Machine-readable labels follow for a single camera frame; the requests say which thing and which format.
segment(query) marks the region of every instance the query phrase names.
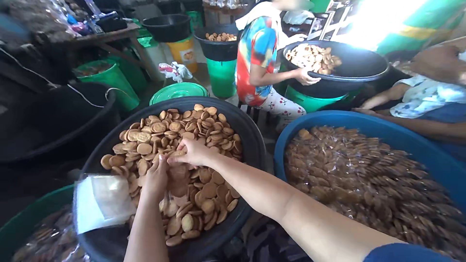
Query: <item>label on bucket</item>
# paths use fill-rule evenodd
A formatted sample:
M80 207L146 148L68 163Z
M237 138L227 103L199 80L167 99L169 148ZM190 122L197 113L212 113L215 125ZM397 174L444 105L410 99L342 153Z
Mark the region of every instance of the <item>label on bucket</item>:
M196 56L194 55L194 49L190 48L188 50L180 51L179 55L184 64L192 64L196 62Z

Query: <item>sleeve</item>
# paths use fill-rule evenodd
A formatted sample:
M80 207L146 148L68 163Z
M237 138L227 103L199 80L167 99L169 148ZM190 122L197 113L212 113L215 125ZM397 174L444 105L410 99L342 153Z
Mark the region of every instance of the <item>sleeve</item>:
M425 80L427 80L427 78L425 76L418 75L418 76L411 77L411 78L408 78L408 79L402 79L402 80L396 82L393 86L396 86L397 84L403 83L403 84L407 84L407 85L413 87L413 86L416 86L417 84L420 84L420 83L424 82Z
M272 28L259 30L251 43L251 64L267 68L272 61L277 35Z
M393 243L372 250L363 262L454 262L430 249L418 245Z

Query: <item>white plastic bag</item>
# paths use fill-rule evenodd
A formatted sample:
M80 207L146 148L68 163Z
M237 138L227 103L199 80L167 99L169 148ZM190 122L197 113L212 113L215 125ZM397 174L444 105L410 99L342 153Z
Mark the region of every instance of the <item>white plastic bag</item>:
M136 207L128 181L121 176L89 175L76 189L76 232L124 224Z
M288 11L283 21L291 25L302 25L308 18L315 18L315 16L310 11Z

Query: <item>woman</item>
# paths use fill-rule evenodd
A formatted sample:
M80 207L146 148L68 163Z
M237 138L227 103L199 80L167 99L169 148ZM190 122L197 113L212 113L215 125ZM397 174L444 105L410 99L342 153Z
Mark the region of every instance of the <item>woman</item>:
M299 34L288 38L281 29L282 10L294 10L307 0L274 0L259 2L247 15L236 21L243 30L238 48L236 65L236 87L240 100L256 108L269 111L281 117L277 131L291 121L305 115L300 105L285 99L272 87L287 79L294 78L303 85L317 83L320 78L308 75L307 68L277 73L277 51L288 44L302 41L306 37Z
M158 204L167 186L168 164L208 166L241 194L257 212L278 222L315 262L452 262L429 249L406 244L334 212L264 171L183 139L181 157L161 156L147 172L126 250L125 262L167 262Z

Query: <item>tie-dye shirt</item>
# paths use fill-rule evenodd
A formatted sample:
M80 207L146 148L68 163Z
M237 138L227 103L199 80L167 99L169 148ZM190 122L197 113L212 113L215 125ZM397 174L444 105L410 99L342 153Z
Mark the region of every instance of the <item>tie-dye shirt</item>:
M249 83L251 64L276 73L277 32L272 29L272 19L261 16L252 21L244 30L238 46L236 65L236 86L240 100L250 106L261 106L272 85L252 86Z

